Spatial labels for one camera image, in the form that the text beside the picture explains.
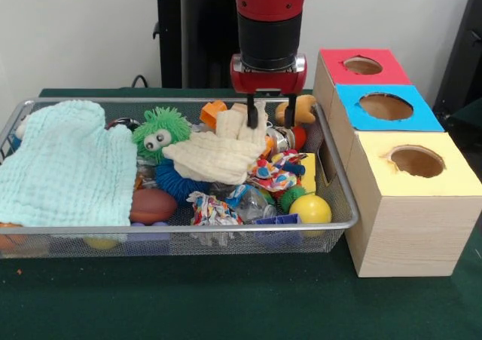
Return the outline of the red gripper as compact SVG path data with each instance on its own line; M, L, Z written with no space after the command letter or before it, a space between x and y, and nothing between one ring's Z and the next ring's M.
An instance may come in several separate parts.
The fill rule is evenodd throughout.
M245 66L240 54L234 54L230 61L230 76L237 93L247 93L247 126L258 127L258 110L255 95L258 91L279 91L280 93L300 93L307 78L307 59L298 54L294 63L281 71L259 71ZM284 127L292 128L295 124L296 95L288 96L285 108Z

